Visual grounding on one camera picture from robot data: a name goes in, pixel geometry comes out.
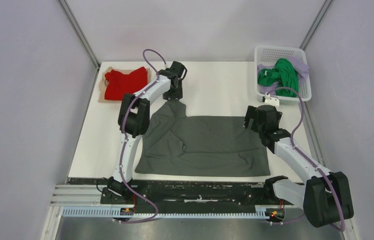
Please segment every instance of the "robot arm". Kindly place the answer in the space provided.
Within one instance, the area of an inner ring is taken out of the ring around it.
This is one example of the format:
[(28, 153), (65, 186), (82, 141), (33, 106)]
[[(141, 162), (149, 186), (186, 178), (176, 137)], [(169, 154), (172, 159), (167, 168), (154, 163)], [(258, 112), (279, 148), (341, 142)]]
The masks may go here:
[(304, 153), (306, 158), (301, 155), (295, 149), (300, 147), (296, 143), (292, 145), (291, 134), (279, 128), (281, 116), (282, 113), (271, 105), (249, 106), (243, 126), (247, 128), (253, 119), (251, 130), (259, 133), (262, 144), (284, 160), (304, 183), (300, 185), (285, 176), (276, 176), (265, 181), (264, 188), (268, 194), (303, 209), (307, 219), (315, 227), (336, 223), (340, 220), (339, 212), (321, 175), (323, 172), (337, 193), (344, 219), (352, 218), (354, 210), (347, 177), (342, 172), (331, 172), (307, 153)]
[(115, 167), (112, 177), (108, 180), (107, 185), (110, 190), (124, 197), (129, 196), (129, 192), (122, 183), (120, 169), (123, 171), (125, 180), (130, 182), (132, 180), (132, 169), (138, 144), (150, 124), (150, 105), (162, 95), (165, 100), (181, 99), (182, 80), (186, 74), (187, 69), (185, 66), (180, 62), (174, 61), (170, 68), (159, 71), (159, 79), (156, 76), (140, 91), (124, 95), (118, 118), (118, 124), (121, 126), (120, 130), (122, 130), (122, 122), (133, 101), (135, 102), (132, 105), (132, 109), (137, 109), (137, 112), (132, 112), (131, 110), (128, 112), (125, 123), (127, 137), (125, 137), (124, 133), (121, 133), (120, 138), (122, 144), (119, 156), (122, 157), (122, 168), (119, 166), (120, 159), (118, 159), (118, 165)]

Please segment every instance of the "red shirt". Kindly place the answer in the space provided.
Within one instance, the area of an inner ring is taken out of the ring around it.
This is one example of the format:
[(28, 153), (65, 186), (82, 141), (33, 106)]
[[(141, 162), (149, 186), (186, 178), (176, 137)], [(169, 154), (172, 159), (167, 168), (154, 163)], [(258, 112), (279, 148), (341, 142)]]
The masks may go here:
[(140, 67), (130, 74), (112, 70), (104, 75), (109, 84), (104, 92), (104, 99), (121, 101), (127, 93), (133, 94), (147, 85), (147, 70)]

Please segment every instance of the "gray wall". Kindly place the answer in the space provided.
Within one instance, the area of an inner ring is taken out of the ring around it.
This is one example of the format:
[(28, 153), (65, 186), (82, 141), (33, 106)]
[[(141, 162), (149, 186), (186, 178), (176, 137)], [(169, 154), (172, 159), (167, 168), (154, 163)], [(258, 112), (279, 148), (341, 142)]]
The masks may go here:
[(349, 177), (362, 239), (374, 240), (374, 1), (334, 1), (306, 54), (318, 137)]
[(324, 2), (67, 1), (100, 61), (142, 61), (147, 48), (169, 61), (252, 61), (257, 45), (300, 46)]
[(94, 74), (57, 1), (0, 1), (0, 240), (40, 237)]

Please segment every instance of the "gray cloth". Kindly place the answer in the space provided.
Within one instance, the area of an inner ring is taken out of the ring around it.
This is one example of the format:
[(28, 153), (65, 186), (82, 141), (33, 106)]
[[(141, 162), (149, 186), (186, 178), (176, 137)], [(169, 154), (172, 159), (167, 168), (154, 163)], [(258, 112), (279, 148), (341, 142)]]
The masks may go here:
[(270, 175), (259, 135), (239, 116), (190, 116), (186, 106), (166, 102), (150, 120), (135, 172), (177, 176)]

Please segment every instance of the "purple cloth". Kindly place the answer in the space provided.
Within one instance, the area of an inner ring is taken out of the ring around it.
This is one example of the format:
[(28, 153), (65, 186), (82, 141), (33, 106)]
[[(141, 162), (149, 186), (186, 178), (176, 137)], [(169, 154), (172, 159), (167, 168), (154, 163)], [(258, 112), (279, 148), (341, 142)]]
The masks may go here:
[[(309, 75), (309, 66), (302, 62), (300, 59), (296, 58), (295, 56), (289, 56), (287, 58), (290, 61), (291, 65), (293, 65), (294, 70), (297, 72), (297, 77), (299, 78), (299, 84), (303, 84), (306, 80), (307, 76)], [(259, 75), (260, 70), (262, 69), (273, 69), (274, 66), (264, 66), (263, 64), (259, 64), (257, 66), (257, 75)], [(264, 93), (270, 92), (274, 90), (278, 86), (278, 82), (272, 84), (272, 86), (262, 86), (262, 90)]]

